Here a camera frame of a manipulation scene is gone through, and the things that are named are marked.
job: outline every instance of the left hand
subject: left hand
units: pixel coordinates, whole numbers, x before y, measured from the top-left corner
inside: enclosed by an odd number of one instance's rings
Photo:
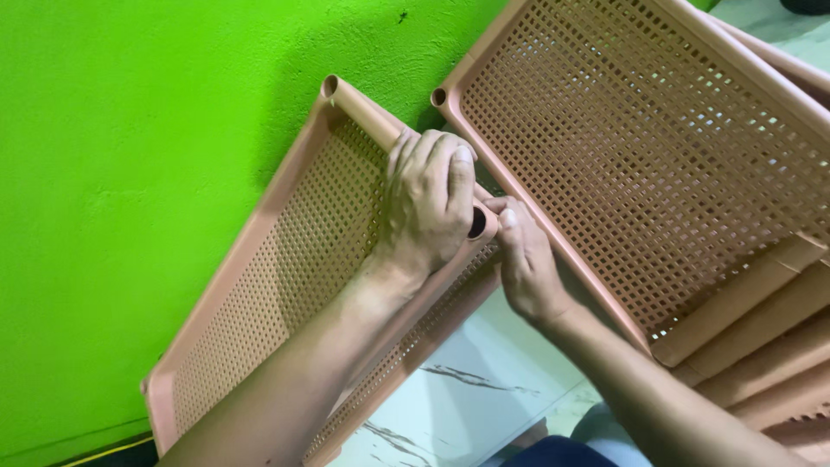
[[[368,259],[419,284],[449,261],[472,225],[473,159],[458,136],[404,129],[389,152],[378,244]]]

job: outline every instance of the perforated basket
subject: perforated basket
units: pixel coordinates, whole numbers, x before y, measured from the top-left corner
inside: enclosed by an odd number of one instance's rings
[[[293,146],[187,321],[142,383],[163,455],[320,310],[371,252],[386,152],[403,123],[330,76]],[[476,187],[479,197],[486,196]],[[496,287],[493,213],[395,315],[332,408],[319,465]]]
[[[640,350],[830,240],[830,113],[682,0],[514,0],[433,92]]]

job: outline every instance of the basket mesh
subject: basket mesh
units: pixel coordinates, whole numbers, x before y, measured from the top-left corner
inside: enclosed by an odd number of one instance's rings
[[[179,435],[339,292],[371,251],[384,158],[351,120],[325,142],[176,372]]]
[[[339,430],[347,430],[349,434],[356,430],[358,426],[344,425],[344,421],[370,398],[391,374],[397,371],[411,372],[421,365],[425,356],[417,352],[418,344],[424,341],[440,341],[439,335],[447,330],[447,327],[443,325],[444,322],[452,317],[459,302],[469,295],[470,288],[476,286],[477,274],[485,273],[482,270],[483,266],[492,258],[497,249],[494,243],[483,248],[412,330],[395,344],[395,347],[360,382],[351,396],[329,417],[323,429],[317,433],[305,453],[306,459],[320,450],[326,441]]]
[[[830,241],[828,148],[655,0],[536,0],[460,108],[656,339],[789,232]]]

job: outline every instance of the pipe opening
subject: pipe opening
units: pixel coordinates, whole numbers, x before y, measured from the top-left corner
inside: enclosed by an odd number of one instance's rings
[[[447,101],[447,92],[444,91],[444,88],[437,87],[435,91],[432,92],[432,95],[429,96],[429,100],[435,107],[440,107]]]
[[[323,97],[328,99],[334,94],[335,91],[337,91],[338,81],[339,79],[337,75],[328,75],[323,80],[323,86],[322,89],[320,89],[323,92]]]
[[[484,211],[481,210],[478,206],[472,207],[472,225],[470,226],[470,232],[467,233],[467,238],[470,240],[475,240],[479,238],[481,234],[484,233],[484,228],[487,227],[487,216],[484,214]]]

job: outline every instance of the painted wall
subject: painted wall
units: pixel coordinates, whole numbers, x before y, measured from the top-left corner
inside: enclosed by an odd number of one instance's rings
[[[504,2],[0,2],[0,465],[147,430],[139,381],[323,77],[440,124]]]

